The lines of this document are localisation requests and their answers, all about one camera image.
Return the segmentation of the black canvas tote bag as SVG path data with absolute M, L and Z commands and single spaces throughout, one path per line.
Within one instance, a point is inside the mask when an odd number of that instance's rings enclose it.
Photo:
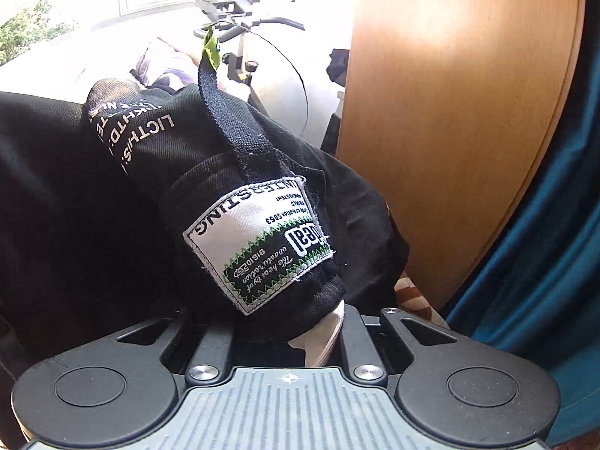
M 242 205 L 297 185 L 325 259 L 256 301 L 210 266 Z M 346 302 L 396 302 L 409 246 L 351 168 L 219 90 L 98 81 L 83 105 L 1 96 L 1 330 L 31 362 L 183 306 L 287 341 Z

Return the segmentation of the brown white striped shirt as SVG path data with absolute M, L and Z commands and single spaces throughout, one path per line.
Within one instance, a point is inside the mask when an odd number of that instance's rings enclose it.
M 436 309 L 426 300 L 424 295 L 414 282 L 403 274 L 394 285 L 394 295 L 396 296 L 397 306 L 421 319 L 429 321 L 443 328 L 449 327 L 443 317 L 437 313 Z

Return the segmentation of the teal blue curtain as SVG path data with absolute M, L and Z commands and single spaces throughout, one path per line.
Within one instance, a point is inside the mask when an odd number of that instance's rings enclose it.
M 582 40 L 546 155 L 507 227 L 444 310 L 450 327 L 528 359 L 560 391 L 548 441 L 599 428 L 599 31 Z

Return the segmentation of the wooden wardrobe panel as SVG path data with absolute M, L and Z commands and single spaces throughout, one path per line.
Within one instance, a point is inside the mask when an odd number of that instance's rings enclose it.
M 339 159 L 387 201 L 436 307 L 485 256 L 563 112 L 586 0 L 360 0 Z

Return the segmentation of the exercise bike handlebar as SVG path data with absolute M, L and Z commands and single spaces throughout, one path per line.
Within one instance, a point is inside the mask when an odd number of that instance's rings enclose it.
M 300 134 L 300 136 L 303 136 L 308 125 L 310 110 L 305 81 L 290 58 L 273 42 L 263 37 L 255 29 L 267 24 L 278 24 L 279 26 L 291 27 L 291 29 L 304 32 L 304 24 L 283 16 L 263 16 L 260 3 L 253 2 L 252 0 L 193 1 L 208 18 L 208 23 L 203 23 L 200 28 L 194 31 L 194 35 L 197 38 L 203 40 L 207 34 L 212 33 L 214 39 L 220 45 L 231 41 L 238 41 L 238 50 L 236 52 L 221 51 L 220 61 L 227 68 L 227 78 L 233 81 L 233 83 L 243 84 L 243 86 L 248 88 L 247 103 L 255 107 L 263 115 L 268 115 L 269 113 L 267 113 L 267 109 L 263 106 L 263 102 L 260 100 L 260 96 L 256 93 L 252 84 L 253 75 L 258 69 L 258 62 L 245 58 L 245 36 L 252 35 L 258 37 L 274 49 L 291 66 L 300 81 L 304 98 L 304 123 Z

